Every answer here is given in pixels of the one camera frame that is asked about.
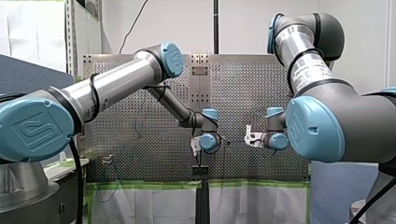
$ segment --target black pole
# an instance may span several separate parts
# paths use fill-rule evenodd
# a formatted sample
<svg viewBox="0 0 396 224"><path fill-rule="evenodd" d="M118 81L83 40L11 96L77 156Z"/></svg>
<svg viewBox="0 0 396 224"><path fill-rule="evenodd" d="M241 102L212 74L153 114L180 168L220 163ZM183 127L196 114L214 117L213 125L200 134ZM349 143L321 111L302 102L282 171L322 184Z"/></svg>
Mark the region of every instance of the black pole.
<svg viewBox="0 0 396 224"><path fill-rule="evenodd" d="M215 54L219 54L219 0L213 0L213 4L214 4L213 20L214 20Z"/></svg>

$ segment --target blue cover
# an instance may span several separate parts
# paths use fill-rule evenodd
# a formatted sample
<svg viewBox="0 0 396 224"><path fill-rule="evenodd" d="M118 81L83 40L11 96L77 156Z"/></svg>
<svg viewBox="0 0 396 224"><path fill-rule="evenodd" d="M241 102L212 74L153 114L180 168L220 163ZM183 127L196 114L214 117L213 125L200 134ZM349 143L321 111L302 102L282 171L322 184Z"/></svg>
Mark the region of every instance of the blue cover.
<svg viewBox="0 0 396 224"><path fill-rule="evenodd" d="M0 158L43 161L61 152L74 133L66 109L42 98L20 98L0 106Z"/></svg>
<svg viewBox="0 0 396 224"><path fill-rule="evenodd" d="M343 130L332 111L316 98L300 96L290 101L286 125L292 147L303 158L336 162L344 156Z"/></svg>
<svg viewBox="0 0 396 224"><path fill-rule="evenodd" d="M161 59L167 77L179 77L183 73L183 55L174 43L161 44Z"/></svg>

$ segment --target green tape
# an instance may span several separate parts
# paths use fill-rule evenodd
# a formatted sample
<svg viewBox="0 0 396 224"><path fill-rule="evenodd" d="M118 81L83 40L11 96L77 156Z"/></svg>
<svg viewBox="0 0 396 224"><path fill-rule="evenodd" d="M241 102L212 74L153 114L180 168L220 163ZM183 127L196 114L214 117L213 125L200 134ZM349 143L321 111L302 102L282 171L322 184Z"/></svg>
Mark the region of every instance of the green tape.
<svg viewBox="0 0 396 224"><path fill-rule="evenodd" d="M309 182L289 182L271 180L209 180L210 188L232 188L242 186L265 187L265 188L286 188L286 189L307 189Z"/></svg>
<svg viewBox="0 0 396 224"><path fill-rule="evenodd" d="M306 189L305 224L311 223L311 186Z"/></svg>
<svg viewBox="0 0 396 224"><path fill-rule="evenodd" d="M87 187L87 210L88 210L88 224L92 224L92 206L93 206L93 187Z"/></svg>
<svg viewBox="0 0 396 224"><path fill-rule="evenodd" d="M93 189L199 189L201 181L177 181L177 182L147 182L147 181L120 181L106 183L89 183Z"/></svg>

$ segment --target white object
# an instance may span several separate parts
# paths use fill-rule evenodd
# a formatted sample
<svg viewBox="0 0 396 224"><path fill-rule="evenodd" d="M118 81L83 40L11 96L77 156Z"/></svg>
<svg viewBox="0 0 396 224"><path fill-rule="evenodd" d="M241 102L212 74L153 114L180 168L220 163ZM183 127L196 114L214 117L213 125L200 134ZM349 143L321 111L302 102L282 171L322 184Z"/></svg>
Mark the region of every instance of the white object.
<svg viewBox="0 0 396 224"><path fill-rule="evenodd" d="M245 143L251 147L264 147L264 138L267 133L252 133L251 125L247 125L247 133L245 135Z"/></svg>
<svg viewBox="0 0 396 224"><path fill-rule="evenodd" d="M192 153L194 154L194 157L196 157L198 153L201 152L201 146L199 145L200 139L201 136L197 136L191 139L191 149L192 149Z"/></svg>
<svg viewBox="0 0 396 224"><path fill-rule="evenodd" d="M87 165L90 162L90 160L88 159L80 159L79 161L81 163L81 167ZM62 166L60 163L57 163L53 166L44 168L44 173L46 173L47 179L49 180L49 182L51 182L51 181L59 180L64 176L73 173L75 170L76 170L75 166Z"/></svg>
<svg viewBox="0 0 396 224"><path fill-rule="evenodd" d="M61 154L59 154L59 162L63 162L66 160L67 160L66 153L64 153L64 151L63 151L63 152L61 152Z"/></svg>

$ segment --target pegboard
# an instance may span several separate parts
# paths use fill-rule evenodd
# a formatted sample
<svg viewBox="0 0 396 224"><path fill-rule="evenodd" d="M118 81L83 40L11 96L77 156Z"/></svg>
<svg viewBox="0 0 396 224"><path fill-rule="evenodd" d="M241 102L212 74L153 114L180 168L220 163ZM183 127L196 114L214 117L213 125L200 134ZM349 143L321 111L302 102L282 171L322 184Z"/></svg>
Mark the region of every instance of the pegboard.
<svg viewBox="0 0 396 224"><path fill-rule="evenodd" d="M132 60L132 55L85 55L84 77L103 73ZM167 79L172 92L189 106L190 66L179 78ZM190 180L191 130L176 119L147 91L137 91L99 114L86 132L93 147L88 181L115 179ZM114 167L103 157L113 155Z"/></svg>
<svg viewBox="0 0 396 224"><path fill-rule="evenodd" d="M211 55L210 103L219 111L219 133L228 141L210 159L211 178L308 180L307 161L289 147L275 153L245 145L247 124L253 132L266 127L268 107L286 108L286 71L273 56Z"/></svg>
<svg viewBox="0 0 396 224"><path fill-rule="evenodd" d="M291 148L274 153L248 147L244 142L247 124L252 124L254 132L264 131L266 109L285 107L290 100L286 71L276 59L265 55L208 55L208 73L195 84L194 57L185 55L182 76L166 84L186 106L194 102L196 91L191 87L207 89L208 99L203 102L219 110L219 134L228 144L208 157L209 177L308 180L307 161ZM130 60L132 55L86 55L84 77ZM86 136L87 145L92 145L95 152L87 173L89 181L191 179L191 130L178 127L170 113L146 91L111 106L87 130L91 131ZM101 158L110 154L117 169L106 169L102 164Z"/></svg>

